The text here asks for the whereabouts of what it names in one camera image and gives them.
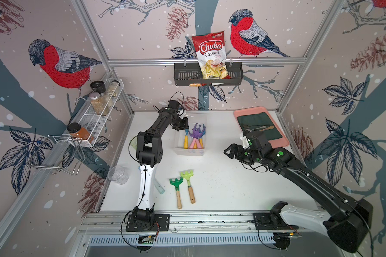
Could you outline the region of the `purple fork pink handle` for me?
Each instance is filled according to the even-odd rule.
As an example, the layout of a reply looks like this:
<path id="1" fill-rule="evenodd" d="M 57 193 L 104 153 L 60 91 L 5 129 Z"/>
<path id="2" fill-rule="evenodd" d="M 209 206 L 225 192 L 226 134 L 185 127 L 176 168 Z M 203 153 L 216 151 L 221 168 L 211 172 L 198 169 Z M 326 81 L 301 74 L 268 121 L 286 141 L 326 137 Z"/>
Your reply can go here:
<path id="1" fill-rule="evenodd" d="M 196 123 L 192 129 L 192 132 L 189 132 L 189 135 L 193 139 L 193 141 L 189 146 L 189 149 L 203 149 L 202 137 L 204 133 L 205 133 L 205 126 L 203 124 Z"/>
<path id="2" fill-rule="evenodd" d="M 203 136 L 206 133 L 206 127 L 204 124 L 199 124 L 199 126 L 194 127 L 194 146 L 193 149 L 203 149 L 204 148 L 204 143 L 203 143 Z"/>

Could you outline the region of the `blue fork rake yellow handle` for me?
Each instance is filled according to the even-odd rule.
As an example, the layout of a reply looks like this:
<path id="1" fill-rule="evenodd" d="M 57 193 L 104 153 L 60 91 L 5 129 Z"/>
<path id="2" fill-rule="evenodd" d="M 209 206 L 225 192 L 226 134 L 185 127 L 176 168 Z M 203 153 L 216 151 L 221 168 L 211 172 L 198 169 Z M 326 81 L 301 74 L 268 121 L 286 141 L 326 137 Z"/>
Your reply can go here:
<path id="1" fill-rule="evenodd" d="M 189 130 L 188 130 L 188 129 L 185 129 L 184 149 L 188 149 L 188 147 L 189 147 L 188 136 L 189 136 Z"/>

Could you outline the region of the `lime green rake wooden handle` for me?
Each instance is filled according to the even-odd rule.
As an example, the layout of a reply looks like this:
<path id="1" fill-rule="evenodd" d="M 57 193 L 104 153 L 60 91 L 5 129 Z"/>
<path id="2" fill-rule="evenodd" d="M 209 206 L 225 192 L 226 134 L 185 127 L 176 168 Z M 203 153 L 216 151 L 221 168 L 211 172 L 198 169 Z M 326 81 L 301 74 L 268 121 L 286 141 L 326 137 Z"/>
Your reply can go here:
<path id="1" fill-rule="evenodd" d="M 194 171 L 193 170 L 187 170 L 187 171 L 181 171 L 180 175 L 183 179 L 187 181 L 188 184 L 188 191 L 189 191 L 189 197 L 190 197 L 190 202 L 192 204 L 196 203 L 195 195 L 194 195 L 194 190 L 191 185 L 190 178 L 193 177 Z"/>

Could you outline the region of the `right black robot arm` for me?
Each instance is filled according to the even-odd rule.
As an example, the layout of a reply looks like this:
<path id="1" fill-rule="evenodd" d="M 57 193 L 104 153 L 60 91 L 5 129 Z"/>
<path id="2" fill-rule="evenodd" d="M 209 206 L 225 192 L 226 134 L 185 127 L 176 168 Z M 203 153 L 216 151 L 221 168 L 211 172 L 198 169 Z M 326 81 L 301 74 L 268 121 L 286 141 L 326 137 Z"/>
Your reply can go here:
<path id="1" fill-rule="evenodd" d="M 259 163 L 293 182 L 330 215 L 320 225 L 332 242 L 346 252 L 355 253 L 359 249 L 371 234 L 373 206 L 367 200 L 356 200 L 326 183 L 287 149 L 273 148 L 261 131 L 246 131 L 242 140 L 244 146 L 233 143 L 224 154 L 249 167 Z"/>

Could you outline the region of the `clear plastic storage box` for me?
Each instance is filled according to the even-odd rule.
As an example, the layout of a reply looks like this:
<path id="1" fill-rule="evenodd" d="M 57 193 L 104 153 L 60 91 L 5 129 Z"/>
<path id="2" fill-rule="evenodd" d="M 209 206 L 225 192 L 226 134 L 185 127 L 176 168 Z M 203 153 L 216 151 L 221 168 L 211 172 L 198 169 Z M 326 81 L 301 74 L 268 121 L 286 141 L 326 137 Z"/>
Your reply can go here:
<path id="1" fill-rule="evenodd" d="M 183 117 L 187 117 L 189 121 L 189 132 L 192 132 L 193 127 L 196 123 L 204 124 L 206 127 L 206 133 L 203 137 L 203 143 L 204 143 L 204 149 L 184 149 L 184 136 L 185 136 L 185 130 L 176 132 L 174 137 L 174 151 L 178 155 L 183 156 L 203 156 L 205 154 L 205 141 L 206 141 L 206 134 L 207 134 L 207 116 L 203 113 L 199 112 L 187 112 Z M 192 137 L 188 136 L 188 143 L 189 146 L 191 142 L 193 141 Z"/>

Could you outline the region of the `metal spoon on cloth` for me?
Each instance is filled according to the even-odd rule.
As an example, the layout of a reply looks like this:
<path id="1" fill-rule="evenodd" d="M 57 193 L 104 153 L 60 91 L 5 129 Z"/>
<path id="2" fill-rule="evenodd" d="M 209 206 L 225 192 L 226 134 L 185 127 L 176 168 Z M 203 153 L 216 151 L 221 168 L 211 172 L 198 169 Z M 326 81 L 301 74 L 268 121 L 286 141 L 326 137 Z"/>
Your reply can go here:
<path id="1" fill-rule="evenodd" d="M 252 132 L 252 131 L 266 131 L 266 130 L 272 130 L 274 129 L 275 126 L 274 125 L 271 125 L 271 126 L 260 126 L 260 127 L 257 127 L 257 128 L 247 128 L 245 129 L 245 131 L 247 132 Z"/>

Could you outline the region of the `dark green cloth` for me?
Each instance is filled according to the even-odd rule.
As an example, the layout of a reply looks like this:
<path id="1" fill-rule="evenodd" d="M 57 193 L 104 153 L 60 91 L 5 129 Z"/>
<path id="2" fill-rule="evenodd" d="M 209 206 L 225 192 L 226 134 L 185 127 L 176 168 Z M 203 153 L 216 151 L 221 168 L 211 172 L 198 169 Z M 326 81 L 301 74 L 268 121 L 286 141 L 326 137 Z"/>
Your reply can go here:
<path id="1" fill-rule="evenodd" d="M 273 121 L 270 119 L 270 116 L 266 112 L 253 115 L 243 115 L 237 117 L 237 121 L 242 131 L 245 131 L 247 128 L 257 128 L 260 126 L 271 126 L 274 125 Z M 276 125 L 272 130 L 263 131 L 264 135 L 268 140 L 276 140 L 282 138 L 282 134 L 278 131 Z"/>

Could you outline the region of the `pink tray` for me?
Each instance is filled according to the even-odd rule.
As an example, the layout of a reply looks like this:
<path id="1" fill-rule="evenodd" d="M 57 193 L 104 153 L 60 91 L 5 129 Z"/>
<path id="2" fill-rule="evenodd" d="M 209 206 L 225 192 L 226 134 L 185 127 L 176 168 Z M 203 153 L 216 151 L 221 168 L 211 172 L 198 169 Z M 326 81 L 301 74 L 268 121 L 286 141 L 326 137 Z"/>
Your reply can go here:
<path id="1" fill-rule="evenodd" d="M 265 107 L 253 107 L 253 108 L 247 108 L 247 109 L 241 109 L 236 110 L 233 112 L 233 115 L 235 119 L 237 120 L 237 117 L 243 116 L 243 115 L 253 115 L 253 114 L 259 114 L 262 112 L 266 112 L 268 116 L 270 116 L 270 119 L 273 121 L 274 125 L 276 125 L 278 131 L 282 134 L 282 138 L 276 139 L 276 140 L 269 140 L 273 148 L 277 147 L 287 147 L 289 146 L 289 141 L 286 138 L 283 130 L 281 129 L 281 126 L 279 125 L 279 122 L 276 122 L 273 118 L 274 115 L 271 115 L 269 111 Z"/>

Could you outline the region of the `green plastic cup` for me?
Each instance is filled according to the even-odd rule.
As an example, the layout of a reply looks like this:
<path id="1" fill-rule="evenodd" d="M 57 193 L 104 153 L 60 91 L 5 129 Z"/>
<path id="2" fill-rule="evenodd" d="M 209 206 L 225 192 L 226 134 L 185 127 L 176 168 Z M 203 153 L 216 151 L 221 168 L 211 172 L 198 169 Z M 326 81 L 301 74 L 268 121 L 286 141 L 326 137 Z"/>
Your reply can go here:
<path id="1" fill-rule="evenodd" d="M 131 142 L 130 142 L 130 146 L 136 150 L 137 149 L 137 136 L 133 137 Z"/>

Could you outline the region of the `pale spice jar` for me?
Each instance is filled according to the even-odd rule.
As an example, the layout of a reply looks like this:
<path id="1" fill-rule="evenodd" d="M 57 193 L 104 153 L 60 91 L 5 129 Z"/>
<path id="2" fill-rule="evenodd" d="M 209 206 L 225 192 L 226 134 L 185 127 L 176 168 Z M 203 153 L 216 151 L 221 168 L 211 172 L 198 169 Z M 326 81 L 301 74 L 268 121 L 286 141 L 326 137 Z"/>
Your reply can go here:
<path id="1" fill-rule="evenodd" d="M 120 82 L 118 80 L 112 80 L 107 88 L 107 93 L 110 97 L 117 97 L 120 93 Z"/>

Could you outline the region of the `clear glass cup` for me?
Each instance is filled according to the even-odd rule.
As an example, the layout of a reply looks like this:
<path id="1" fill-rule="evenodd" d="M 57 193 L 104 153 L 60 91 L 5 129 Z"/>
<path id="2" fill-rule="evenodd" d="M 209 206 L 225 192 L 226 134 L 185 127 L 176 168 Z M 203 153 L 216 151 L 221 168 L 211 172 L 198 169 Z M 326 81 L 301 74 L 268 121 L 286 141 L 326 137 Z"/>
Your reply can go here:
<path id="1" fill-rule="evenodd" d="M 123 166 L 114 166 L 109 170 L 107 177 L 111 182 L 124 185 L 129 179 L 129 172 Z"/>

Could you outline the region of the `beige spice jar silver lid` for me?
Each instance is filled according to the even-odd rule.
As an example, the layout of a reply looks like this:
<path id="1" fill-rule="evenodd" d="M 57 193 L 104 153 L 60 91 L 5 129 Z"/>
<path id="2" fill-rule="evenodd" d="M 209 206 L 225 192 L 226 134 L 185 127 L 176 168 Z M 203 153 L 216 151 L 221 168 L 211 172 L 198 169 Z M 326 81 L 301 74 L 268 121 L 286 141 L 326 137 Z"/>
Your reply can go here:
<path id="1" fill-rule="evenodd" d="M 101 96 L 97 92 L 93 92 L 89 94 L 89 99 L 94 109 L 94 112 L 97 115 L 107 116 L 109 114 L 109 108 L 103 96 Z"/>

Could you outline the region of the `Chuba cassava chips bag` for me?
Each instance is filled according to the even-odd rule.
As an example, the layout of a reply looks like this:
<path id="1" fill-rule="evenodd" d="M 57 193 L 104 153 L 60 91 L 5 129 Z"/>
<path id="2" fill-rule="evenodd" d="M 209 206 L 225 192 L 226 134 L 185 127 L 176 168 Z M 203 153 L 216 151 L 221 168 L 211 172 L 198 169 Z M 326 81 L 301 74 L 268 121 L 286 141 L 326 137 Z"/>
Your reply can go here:
<path id="1" fill-rule="evenodd" d="M 228 79 L 224 32 L 193 36 L 196 56 L 203 79 Z"/>

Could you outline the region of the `black wall basket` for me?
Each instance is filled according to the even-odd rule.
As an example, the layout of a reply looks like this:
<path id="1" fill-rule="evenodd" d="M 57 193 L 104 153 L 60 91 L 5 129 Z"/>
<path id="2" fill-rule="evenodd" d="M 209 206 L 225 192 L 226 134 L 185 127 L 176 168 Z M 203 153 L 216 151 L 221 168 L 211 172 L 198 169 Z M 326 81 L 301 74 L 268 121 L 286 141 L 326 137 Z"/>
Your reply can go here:
<path id="1" fill-rule="evenodd" d="M 238 86 L 243 80 L 241 63 L 227 64 L 226 67 L 211 70 L 201 69 L 198 63 L 174 64 L 176 86 Z"/>

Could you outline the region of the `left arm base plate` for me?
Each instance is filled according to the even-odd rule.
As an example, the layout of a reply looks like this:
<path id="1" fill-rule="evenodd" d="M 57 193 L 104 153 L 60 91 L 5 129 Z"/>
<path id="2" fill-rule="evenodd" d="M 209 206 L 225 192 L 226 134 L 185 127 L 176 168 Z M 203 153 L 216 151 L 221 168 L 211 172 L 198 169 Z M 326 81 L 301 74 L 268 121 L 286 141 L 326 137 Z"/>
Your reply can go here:
<path id="1" fill-rule="evenodd" d="M 156 214 L 154 208 L 143 210 L 135 207 L 124 223 L 126 232 L 168 231 L 170 215 Z"/>

